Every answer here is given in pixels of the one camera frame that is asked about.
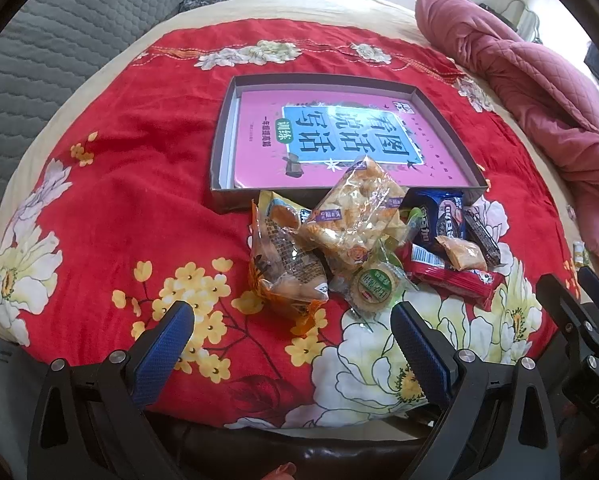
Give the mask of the person's left hand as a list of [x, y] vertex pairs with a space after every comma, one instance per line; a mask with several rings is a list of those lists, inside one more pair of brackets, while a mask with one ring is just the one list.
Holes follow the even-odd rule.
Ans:
[[267, 479], [270, 480], [294, 480], [294, 474], [296, 472], [296, 467], [293, 463], [286, 463], [280, 465], [274, 471], [272, 471]]

